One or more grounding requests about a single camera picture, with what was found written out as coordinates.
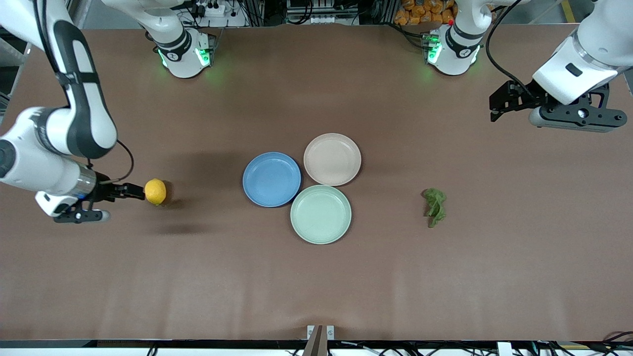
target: brown table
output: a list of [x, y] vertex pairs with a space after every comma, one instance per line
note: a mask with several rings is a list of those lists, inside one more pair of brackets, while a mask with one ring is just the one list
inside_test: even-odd
[[[528, 80], [571, 25], [503, 26], [492, 51]], [[0, 338], [599, 340], [633, 324], [633, 124], [611, 134], [489, 122], [506, 78], [485, 56], [447, 77], [385, 27], [227, 30], [211, 69], [172, 77], [140, 30], [87, 32], [130, 181], [172, 181], [181, 202], [102, 203], [105, 224], [54, 224], [33, 193], [0, 186]], [[7, 112], [65, 104], [30, 56]], [[633, 114], [624, 81], [610, 106]], [[309, 245], [290, 206], [260, 208], [246, 164], [302, 164], [319, 134], [363, 153], [341, 188], [349, 232]], [[95, 162], [128, 168], [117, 148]], [[304, 178], [304, 187], [314, 182]], [[427, 227], [420, 192], [446, 192]]]

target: green leafy vegetable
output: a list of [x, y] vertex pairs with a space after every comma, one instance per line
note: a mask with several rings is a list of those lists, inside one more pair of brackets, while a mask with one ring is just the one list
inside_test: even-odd
[[430, 188], [422, 193], [429, 204], [429, 211], [425, 216], [432, 217], [429, 227], [434, 227], [439, 221], [444, 220], [446, 212], [442, 203], [446, 201], [446, 194], [436, 188]]

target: plate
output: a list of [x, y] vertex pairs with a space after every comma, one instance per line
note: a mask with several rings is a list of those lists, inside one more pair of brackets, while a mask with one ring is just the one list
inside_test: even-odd
[[324, 245], [345, 235], [352, 221], [352, 209], [340, 190], [312, 186], [299, 193], [292, 202], [290, 221], [302, 239]]
[[291, 201], [301, 185], [301, 171], [288, 155], [267, 152], [251, 161], [244, 170], [242, 186], [257, 205], [273, 208]]
[[303, 155], [308, 175], [326, 186], [348, 183], [360, 170], [361, 155], [358, 146], [341, 134], [323, 134], [308, 145]]

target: yellow lemon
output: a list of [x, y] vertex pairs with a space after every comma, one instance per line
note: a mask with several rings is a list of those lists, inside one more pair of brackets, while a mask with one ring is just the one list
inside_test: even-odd
[[151, 181], [145, 183], [145, 198], [147, 201], [154, 205], [161, 205], [161, 203], [167, 197], [167, 188], [165, 187], [165, 183], [160, 179], [152, 179]]

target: green plate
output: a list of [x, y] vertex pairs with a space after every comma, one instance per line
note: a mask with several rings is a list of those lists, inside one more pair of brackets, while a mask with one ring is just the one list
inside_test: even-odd
[[312, 186], [295, 198], [290, 209], [290, 221], [302, 239], [324, 245], [345, 235], [352, 221], [352, 208], [340, 190]]

